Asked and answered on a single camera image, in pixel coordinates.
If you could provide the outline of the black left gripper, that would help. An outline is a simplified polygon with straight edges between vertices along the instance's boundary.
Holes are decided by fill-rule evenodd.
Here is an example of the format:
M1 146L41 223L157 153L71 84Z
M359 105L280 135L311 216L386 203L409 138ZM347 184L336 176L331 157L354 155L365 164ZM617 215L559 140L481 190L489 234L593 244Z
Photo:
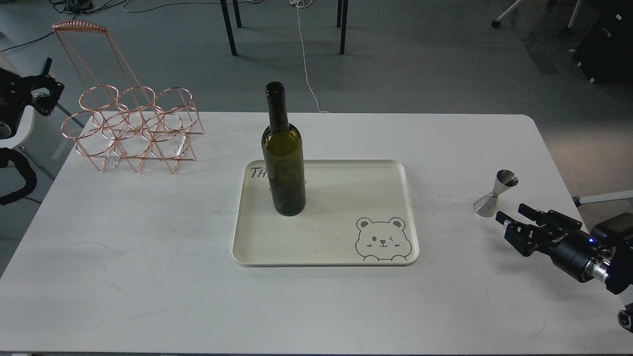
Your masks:
M52 59L46 58L40 74L21 77L9 70L0 70L0 137L16 135L25 107L30 104L38 113L49 116L64 91L62 83L54 82L49 75ZM49 92L32 96L37 89Z

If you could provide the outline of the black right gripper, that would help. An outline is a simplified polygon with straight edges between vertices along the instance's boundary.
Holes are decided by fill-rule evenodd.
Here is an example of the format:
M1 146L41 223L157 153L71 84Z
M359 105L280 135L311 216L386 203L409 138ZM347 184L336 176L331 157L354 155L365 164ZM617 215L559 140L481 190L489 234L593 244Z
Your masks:
M525 224L497 211L495 221L505 228L504 238L524 257L540 252L554 266L579 282L606 282L609 259L599 254L592 238L580 229L583 223L560 212L540 211L521 203L518 212L537 226Z

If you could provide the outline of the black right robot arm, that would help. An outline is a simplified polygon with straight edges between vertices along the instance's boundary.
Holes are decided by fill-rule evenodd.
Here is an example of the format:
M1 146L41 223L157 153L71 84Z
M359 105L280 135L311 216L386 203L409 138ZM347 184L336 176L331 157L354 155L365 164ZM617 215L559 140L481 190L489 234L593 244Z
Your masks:
M632 331L632 214L622 213L595 225L587 233L583 223L560 212L538 211L520 204L518 212L533 224L497 212L504 238L524 257L540 252L578 282L596 279L622 300L618 322Z

